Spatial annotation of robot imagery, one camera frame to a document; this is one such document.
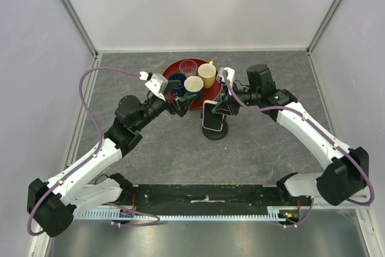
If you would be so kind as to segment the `black smartphone pink case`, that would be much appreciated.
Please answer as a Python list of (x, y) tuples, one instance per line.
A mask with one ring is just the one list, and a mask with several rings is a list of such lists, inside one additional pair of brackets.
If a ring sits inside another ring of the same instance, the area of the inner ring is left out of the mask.
[(212, 112), (217, 103), (218, 102), (209, 100), (204, 101), (202, 110), (202, 127), (207, 130), (220, 132), (223, 130), (225, 115)]

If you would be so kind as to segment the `black phone stand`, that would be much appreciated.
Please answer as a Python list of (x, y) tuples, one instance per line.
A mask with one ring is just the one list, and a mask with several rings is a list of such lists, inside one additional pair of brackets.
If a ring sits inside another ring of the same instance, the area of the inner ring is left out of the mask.
[(227, 122), (226, 122), (226, 116), (224, 117), (223, 130), (220, 131), (220, 132), (215, 132), (215, 131), (207, 130), (207, 129), (204, 129), (202, 127), (203, 135), (206, 138), (208, 138), (209, 140), (213, 140), (213, 141), (218, 141), (218, 140), (223, 139), (227, 135), (228, 130), (229, 130), (229, 127), (228, 127)]

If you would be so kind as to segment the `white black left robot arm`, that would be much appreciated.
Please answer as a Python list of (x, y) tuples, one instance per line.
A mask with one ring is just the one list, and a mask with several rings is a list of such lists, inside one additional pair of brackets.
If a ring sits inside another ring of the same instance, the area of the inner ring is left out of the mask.
[(106, 133), (99, 134), (99, 142), (83, 157), (57, 175), (43, 182), (37, 178), (28, 187), (27, 231), (36, 222), (43, 233), (56, 237), (64, 232), (78, 215), (105, 203), (125, 205), (132, 198), (131, 183), (121, 174), (108, 177), (100, 184), (87, 184), (109, 165), (121, 160), (141, 141), (140, 131), (164, 111), (183, 117), (193, 102), (195, 93), (168, 98), (167, 93), (176, 81), (146, 82), (151, 97), (141, 102), (136, 96), (120, 99), (115, 119)]

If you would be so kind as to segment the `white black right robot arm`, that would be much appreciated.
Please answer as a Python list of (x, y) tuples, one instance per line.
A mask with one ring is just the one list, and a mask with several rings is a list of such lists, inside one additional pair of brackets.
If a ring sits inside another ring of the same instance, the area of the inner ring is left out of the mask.
[(265, 64), (247, 69), (248, 85), (238, 88), (235, 71), (222, 67), (217, 81), (223, 90), (214, 114), (235, 116), (241, 107), (268, 115), (290, 131), (312, 153), (321, 173), (290, 173), (277, 181), (276, 199), (282, 205), (297, 197), (321, 197), (338, 206), (344, 201), (368, 206), (375, 193), (369, 180), (369, 154), (362, 147), (353, 149), (322, 127), (286, 89), (277, 89)]

